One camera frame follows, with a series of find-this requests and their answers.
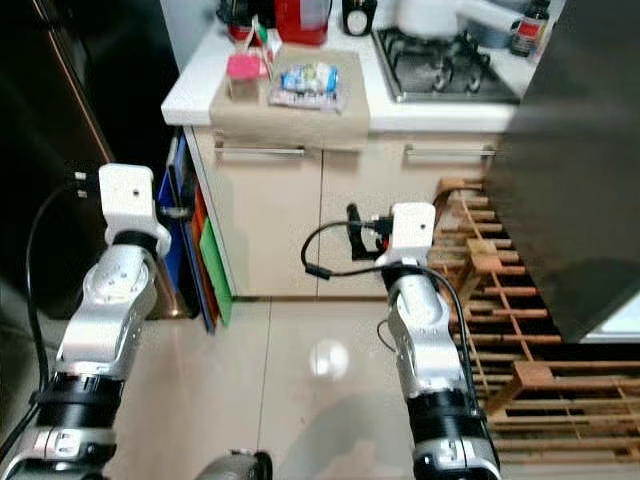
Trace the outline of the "tall black fridge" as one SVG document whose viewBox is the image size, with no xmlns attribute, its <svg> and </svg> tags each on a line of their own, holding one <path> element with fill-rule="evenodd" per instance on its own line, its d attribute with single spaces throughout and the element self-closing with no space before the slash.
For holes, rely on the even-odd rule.
<svg viewBox="0 0 640 480">
<path fill-rule="evenodd" d="M 159 169 L 173 129 L 161 105 L 179 68 L 161 0 L 0 0 L 0 308 L 65 317 L 104 250 L 96 198 L 60 193 L 105 163 Z"/>
</svg>

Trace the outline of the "green board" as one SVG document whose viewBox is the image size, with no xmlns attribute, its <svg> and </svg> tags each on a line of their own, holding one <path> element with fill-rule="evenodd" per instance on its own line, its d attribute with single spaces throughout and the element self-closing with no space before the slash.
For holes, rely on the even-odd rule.
<svg viewBox="0 0 640 480">
<path fill-rule="evenodd" d="M 223 326 L 229 326 L 234 307 L 232 288 L 230 288 L 227 271 L 225 271 L 223 259 L 221 259 L 215 229 L 209 218 L 202 220 L 201 232 L 198 236 L 198 250 L 200 250 L 202 261 L 204 261 L 212 294 L 218 302 L 219 323 Z"/>
</svg>

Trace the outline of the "red green white carton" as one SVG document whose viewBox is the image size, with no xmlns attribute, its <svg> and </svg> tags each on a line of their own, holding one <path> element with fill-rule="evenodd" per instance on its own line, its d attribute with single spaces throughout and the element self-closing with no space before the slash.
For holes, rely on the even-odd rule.
<svg viewBox="0 0 640 480">
<path fill-rule="evenodd" d="M 260 60 L 261 76 L 269 76 L 278 50 L 278 42 L 273 40 L 273 31 L 262 26 L 259 18 L 253 17 L 250 20 L 250 35 L 244 41 L 243 51 L 250 52 Z"/>
</svg>

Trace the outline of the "steel gas stove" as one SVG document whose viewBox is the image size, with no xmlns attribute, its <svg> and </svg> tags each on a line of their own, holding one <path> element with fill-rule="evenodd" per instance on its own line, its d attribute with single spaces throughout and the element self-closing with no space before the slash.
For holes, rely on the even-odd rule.
<svg viewBox="0 0 640 480">
<path fill-rule="evenodd" d="M 372 32 L 381 73 L 396 102 L 520 102 L 500 78 L 492 55 L 468 33 L 420 38 L 397 27 Z"/>
</svg>

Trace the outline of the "wooden wine rack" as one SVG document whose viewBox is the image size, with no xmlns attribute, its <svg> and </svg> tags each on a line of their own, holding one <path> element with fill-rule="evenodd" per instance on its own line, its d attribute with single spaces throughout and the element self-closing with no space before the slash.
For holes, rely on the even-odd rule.
<svg viewBox="0 0 640 480">
<path fill-rule="evenodd" d="M 477 178 L 436 184 L 430 262 L 460 294 L 499 456 L 516 465 L 640 465 L 640 346 L 564 339 Z"/>
</svg>

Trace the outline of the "small grey fridge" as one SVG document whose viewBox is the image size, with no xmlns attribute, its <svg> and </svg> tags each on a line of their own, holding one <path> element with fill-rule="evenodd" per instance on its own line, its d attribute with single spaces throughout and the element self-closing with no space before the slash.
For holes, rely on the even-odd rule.
<svg viewBox="0 0 640 480">
<path fill-rule="evenodd" d="M 563 339 L 640 344 L 640 0 L 567 0 L 485 187 Z"/>
</svg>

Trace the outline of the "beige counter mat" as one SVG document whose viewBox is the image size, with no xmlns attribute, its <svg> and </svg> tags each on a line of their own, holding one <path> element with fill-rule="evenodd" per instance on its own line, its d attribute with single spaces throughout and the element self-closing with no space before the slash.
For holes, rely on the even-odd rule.
<svg viewBox="0 0 640 480">
<path fill-rule="evenodd" d="M 237 102 L 229 97 L 230 82 L 224 79 L 210 102 L 212 131 L 228 140 L 265 145 L 303 146 L 328 150 L 361 150 L 369 141 L 370 111 L 364 68 L 355 50 L 284 45 L 271 65 L 274 84 L 288 67 L 324 61 L 338 73 L 339 113 L 273 106 L 268 102 L 270 84 L 259 99 Z"/>
</svg>

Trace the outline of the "dark sauce bottle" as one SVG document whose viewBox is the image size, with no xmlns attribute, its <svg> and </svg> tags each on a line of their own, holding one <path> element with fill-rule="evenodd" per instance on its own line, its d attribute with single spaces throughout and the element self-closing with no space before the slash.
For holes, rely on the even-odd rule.
<svg viewBox="0 0 640 480">
<path fill-rule="evenodd" d="M 508 47 L 509 54 L 517 58 L 530 58 L 535 54 L 550 19 L 549 9 L 550 0 L 530 0 L 513 29 Z"/>
</svg>

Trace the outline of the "beige kitchen cabinet white counter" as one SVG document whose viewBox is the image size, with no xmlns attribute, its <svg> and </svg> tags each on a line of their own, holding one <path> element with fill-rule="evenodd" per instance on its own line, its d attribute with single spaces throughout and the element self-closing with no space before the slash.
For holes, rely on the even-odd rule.
<svg viewBox="0 0 640 480">
<path fill-rule="evenodd" d="M 209 106 L 234 46 L 223 26 L 206 29 L 192 54 L 180 60 L 180 76 L 165 97 L 165 122 L 186 133 L 221 259 L 234 297 L 374 298 L 378 276 L 321 282 L 300 261 L 305 238 L 325 221 L 346 218 L 348 204 L 366 215 L 401 202 L 433 200 L 444 177 L 476 177 L 486 164 L 410 164 L 403 147 L 497 150 L 515 106 L 490 102 L 396 102 L 390 99 L 375 42 L 333 29 L 329 49 L 355 50 L 364 68 L 370 137 L 360 151 L 306 148 L 289 163 L 227 163 L 215 143 L 250 147 L 301 147 L 228 140 L 212 131 Z"/>
</svg>

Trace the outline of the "black white speaker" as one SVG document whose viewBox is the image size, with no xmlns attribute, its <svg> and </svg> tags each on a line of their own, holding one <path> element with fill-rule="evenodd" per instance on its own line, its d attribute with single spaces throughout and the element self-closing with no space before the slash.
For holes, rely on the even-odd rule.
<svg viewBox="0 0 640 480">
<path fill-rule="evenodd" d="M 344 35 L 370 36 L 378 0 L 340 0 L 340 28 Z"/>
</svg>

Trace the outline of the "black counter appliance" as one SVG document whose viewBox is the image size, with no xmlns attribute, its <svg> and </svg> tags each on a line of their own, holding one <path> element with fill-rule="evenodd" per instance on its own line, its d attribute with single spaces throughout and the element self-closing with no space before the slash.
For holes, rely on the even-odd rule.
<svg viewBox="0 0 640 480">
<path fill-rule="evenodd" d="M 274 0 L 219 0 L 215 15 L 224 26 L 250 27 L 253 20 L 269 29 L 275 26 Z"/>
</svg>

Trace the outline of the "clear container pink lid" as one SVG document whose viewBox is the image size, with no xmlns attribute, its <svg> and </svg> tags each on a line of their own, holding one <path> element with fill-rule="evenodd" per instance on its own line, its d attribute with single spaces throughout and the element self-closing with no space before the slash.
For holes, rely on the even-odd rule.
<svg viewBox="0 0 640 480">
<path fill-rule="evenodd" d="M 225 72 L 229 100 L 255 102 L 259 100 L 261 81 L 268 76 L 268 65 L 256 52 L 236 52 L 230 55 Z"/>
</svg>

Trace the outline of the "red board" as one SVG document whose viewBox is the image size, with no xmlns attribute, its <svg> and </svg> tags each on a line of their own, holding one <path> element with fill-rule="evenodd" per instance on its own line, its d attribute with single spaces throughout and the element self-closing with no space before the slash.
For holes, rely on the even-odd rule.
<svg viewBox="0 0 640 480">
<path fill-rule="evenodd" d="M 201 289 L 201 300 L 209 314 L 209 317 L 215 317 L 218 314 L 218 301 L 214 294 L 214 289 L 210 283 L 209 274 L 204 261 L 204 255 L 201 253 L 200 241 L 201 234 L 204 232 L 204 224 L 207 216 L 206 207 L 204 205 L 204 197 L 198 187 L 198 183 L 193 183 L 189 187 L 189 197 L 191 197 L 192 216 L 189 220 L 189 244 L 192 247 L 193 270 L 198 285 Z"/>
</svg>

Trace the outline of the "white pot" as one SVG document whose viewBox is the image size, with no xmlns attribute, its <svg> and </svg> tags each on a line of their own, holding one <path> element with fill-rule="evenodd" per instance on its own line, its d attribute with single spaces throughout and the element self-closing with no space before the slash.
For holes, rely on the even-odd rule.
<svg viewBox="0 0 640 480">
<path fill-rule="evenodd" d="M 398 0 L 394 23 L 404 33 L 422 38 L 444 38 L 461 32 L 460 10 L 467 0 Z"/>
</svg>

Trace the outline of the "red kettle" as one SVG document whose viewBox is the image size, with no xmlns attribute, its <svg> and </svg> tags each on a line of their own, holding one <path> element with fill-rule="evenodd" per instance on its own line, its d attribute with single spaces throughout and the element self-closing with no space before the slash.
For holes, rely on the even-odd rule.
<svg viewBox="0 0 640 480">
<path fill-rule="evenodd" d="M 284 44 L 323 46 L 333 0 L 273 0 L 275 27 Z"/>
</svg>

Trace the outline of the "blue board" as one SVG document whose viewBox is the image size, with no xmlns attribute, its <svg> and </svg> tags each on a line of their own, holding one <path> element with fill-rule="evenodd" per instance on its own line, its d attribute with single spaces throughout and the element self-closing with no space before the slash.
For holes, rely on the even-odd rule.
<svg viewBox="0 0 640 480">
<path fill-rule="evenodd" d="M 157 206 L 191 206 L 191 200 L 182 193 L 183 182 L 180 179 L 183 160 L 187 159 L 186 137 L 175 132 L 170 142 L 160 180 L 157 183 Z M 172 236 L 172 247 L 163 257 L 163 266 L 168 278 L 166 288 L 165 315 L 169 319 L 193 319 L 209 332 L 211 319 L 209 311 L 201 300 L 201 289 L 193 270 L 192 247 L 189 244 L 189 221 L 160 221 Z"/>
</svg>

